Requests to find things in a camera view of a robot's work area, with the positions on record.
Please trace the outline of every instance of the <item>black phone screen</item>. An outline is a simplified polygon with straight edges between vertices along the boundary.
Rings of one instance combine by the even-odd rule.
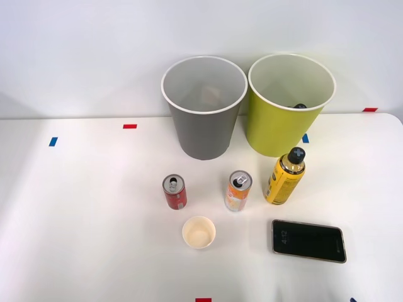
[[[283,220],[274,220],[271,228],[276,253],[346,262],[339,228]]]

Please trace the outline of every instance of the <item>paper cup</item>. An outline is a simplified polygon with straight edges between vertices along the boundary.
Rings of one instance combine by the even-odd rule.
[[[207,160],[227,150],[247,91],[238,66],[218,57],[188,58],[167,70],[161,91],[186,154]]]
[[[247,140],[257,152],[279,157],[295,147],[336,92],[331,72],[295,54],[274,54],[249,70]],[[297,104],[306,109],[293,108]]]
[[[183,240],[194,249],[208,247],[215,238],[215,226],[203,216],[190,218],[182,228]]]

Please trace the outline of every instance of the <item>orange can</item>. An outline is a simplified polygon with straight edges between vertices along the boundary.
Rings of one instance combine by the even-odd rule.
[[[225,205],[231,211],[241,211],[252,187],[252,177],[245,171],[235,171],[229,177]]]

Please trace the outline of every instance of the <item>small white cup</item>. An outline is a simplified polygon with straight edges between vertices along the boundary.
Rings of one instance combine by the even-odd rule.
[[[214,241],[214,223],[207,217],[192,217],[183,225],[182,236],[190,247],[204,249]]]

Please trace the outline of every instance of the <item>yellow spray bottle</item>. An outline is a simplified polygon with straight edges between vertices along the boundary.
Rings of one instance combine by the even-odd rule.
[[[269,178],[264,197],[269,203],[283,204],[290,197],[305,173],[305,151],[294,147],[290,153],[281,156]]]

